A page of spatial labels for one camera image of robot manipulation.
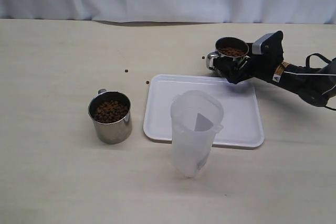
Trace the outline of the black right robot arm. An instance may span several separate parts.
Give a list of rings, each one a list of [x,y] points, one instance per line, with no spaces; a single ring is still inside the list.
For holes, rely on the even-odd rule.
[[[329,99],[335,97],[335,59],[316,53],[326,64],[323,68],[313,68],[310,56],[304,66],[288,63],[283,57],[283,36],[279,30],[254,42],[220,38],[215,51],[207,55],[206,66],[230,83],[257,78],[298,95],[310,105],[326,108]]]

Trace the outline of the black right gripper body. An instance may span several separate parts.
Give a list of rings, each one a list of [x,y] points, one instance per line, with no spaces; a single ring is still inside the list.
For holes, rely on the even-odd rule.
[[[274,32],[275,34],[266,42],[266,48],[262,55],[253,55],[248,52],[245,61],[240,63],[240,69],[244,68],[248,74],[248,79],[257,78],[268,83],[279,84],[281,79],[283,62],[283,32],[281,30]]]

